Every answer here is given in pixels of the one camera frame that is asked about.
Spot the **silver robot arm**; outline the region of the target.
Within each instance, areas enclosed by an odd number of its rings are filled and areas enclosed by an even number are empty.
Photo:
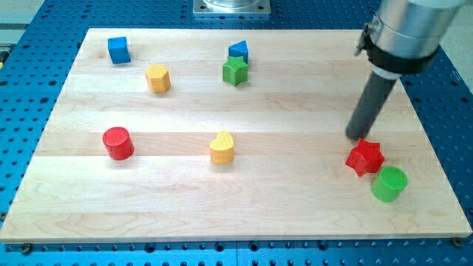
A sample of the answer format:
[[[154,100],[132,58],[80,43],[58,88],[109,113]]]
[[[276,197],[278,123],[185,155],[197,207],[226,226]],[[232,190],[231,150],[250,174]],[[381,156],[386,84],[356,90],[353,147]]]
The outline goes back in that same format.
[[[428,69],[464,0],[383,0],[365,24],[358,50],[387,80]]]

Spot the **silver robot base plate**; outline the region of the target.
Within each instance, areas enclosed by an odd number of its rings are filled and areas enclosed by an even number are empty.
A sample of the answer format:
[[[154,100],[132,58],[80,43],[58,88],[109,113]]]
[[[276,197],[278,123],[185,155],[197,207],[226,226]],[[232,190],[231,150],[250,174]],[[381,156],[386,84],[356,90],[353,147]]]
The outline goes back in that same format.
[[[192,0],[194,16],[269,16],[270,0]]]

